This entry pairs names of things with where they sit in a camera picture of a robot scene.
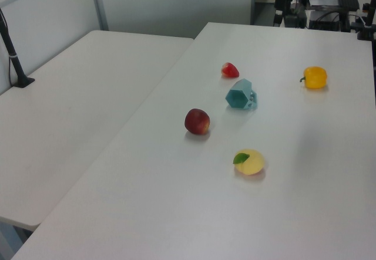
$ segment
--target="white wall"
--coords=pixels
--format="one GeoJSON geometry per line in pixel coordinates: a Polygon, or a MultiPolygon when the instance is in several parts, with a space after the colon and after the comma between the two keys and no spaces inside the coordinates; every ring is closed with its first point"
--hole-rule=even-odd
{"type": "Polygon", "coordinates": [[[100,0],[110,31],[195,38],[208,22],[250,24],[253,0],[100,0]]]}
{"type": "MultiPolygon", "coordinates": [[[[17,0],[2,10],[27,75],[83,35],[99,29],[93,0],[17,0]]],[[[13,67],[12,75],[16,81],[13,67]]],[[[0,94],[8,88],[8,53],[0,39],[0,94]]]]}

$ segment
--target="teal hexagonal object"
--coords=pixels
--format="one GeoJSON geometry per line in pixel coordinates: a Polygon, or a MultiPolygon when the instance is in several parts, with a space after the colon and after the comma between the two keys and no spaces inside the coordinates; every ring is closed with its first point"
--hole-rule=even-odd
{"type": "Polygon", "coordinates": [[[239,80],[232,86],[226,100],[233,109],[256,109],[257,94],[252,90],[252,82],[239,80]]]}

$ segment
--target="red apple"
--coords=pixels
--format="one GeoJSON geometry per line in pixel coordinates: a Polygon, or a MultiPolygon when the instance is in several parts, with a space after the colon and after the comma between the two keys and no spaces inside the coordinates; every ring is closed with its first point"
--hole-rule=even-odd
{"type": "Polygon", "coordinates": [[[236,78],[239,77],[239,71],[236,69],[235,65],[226,62],[221,69],[223,77],[226,78],[236,78]]]}
{"type": "Polygon", "coordinates": [[[205,135],[209,129],[210,118],[200,109],[191,109],[185,119],[184,126],[196,135],[205,135]]]}

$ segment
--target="yellow bell pepper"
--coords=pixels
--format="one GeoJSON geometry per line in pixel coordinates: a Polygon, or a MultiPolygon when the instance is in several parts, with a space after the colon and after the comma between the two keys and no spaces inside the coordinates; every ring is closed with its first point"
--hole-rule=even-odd
{"type": "Polygon", "coordinates": [[[311,66],[305,69],[304,77],[300,82],[305,80],[304,84],[309,89],[319,89],[327,84],[327,72],[318,66],[311,66]]]}

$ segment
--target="strawberry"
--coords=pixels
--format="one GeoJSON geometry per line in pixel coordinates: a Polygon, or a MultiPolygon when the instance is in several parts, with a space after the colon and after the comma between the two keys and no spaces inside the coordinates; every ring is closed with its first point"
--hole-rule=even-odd
{"type": "Polygon", "coordinates": [[[226,62],[221,69],[223,77],[226,78],[236,78],[239,77],[239,71],[236,69],[235,65],[226,62]]]}

